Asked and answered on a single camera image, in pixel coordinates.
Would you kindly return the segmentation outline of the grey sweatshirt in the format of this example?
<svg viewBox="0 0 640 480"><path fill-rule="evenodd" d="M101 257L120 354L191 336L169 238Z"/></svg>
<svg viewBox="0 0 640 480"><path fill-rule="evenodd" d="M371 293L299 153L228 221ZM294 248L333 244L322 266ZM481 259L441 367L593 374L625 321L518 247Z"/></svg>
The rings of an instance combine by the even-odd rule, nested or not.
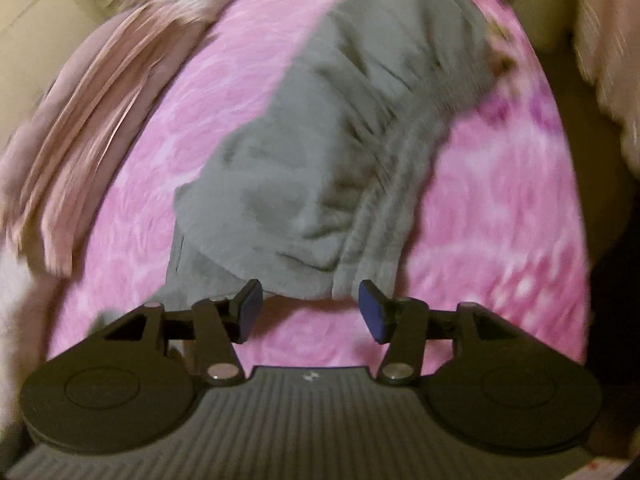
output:
<svg viewBox="0 0 640 480"><path fill-rule="evenodd" d="M250 280L299 300L392 292L435 155L495 84L471 0L341 0L266 110L178 188L170 310Z"/></svg>

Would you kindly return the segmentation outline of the pink rose blanket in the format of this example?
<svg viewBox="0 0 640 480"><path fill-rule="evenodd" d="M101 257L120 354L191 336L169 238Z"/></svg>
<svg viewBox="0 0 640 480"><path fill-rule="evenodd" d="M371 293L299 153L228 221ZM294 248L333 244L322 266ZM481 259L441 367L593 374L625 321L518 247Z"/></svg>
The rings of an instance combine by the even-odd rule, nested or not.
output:
<svg viewBox="0 0 640 480"><path fill-rule="evenodd" d="M66 287L50 356L104 310L124 313L165 279L175 189L218 142L266 105L292 56L335 0L235 0L183 67L96 216ZM475 301L580 360L588 257L570 148L534 50L503 0L473 0L498 25L514 69L440 151L416 212L398 292L451 310Z"/></svg>

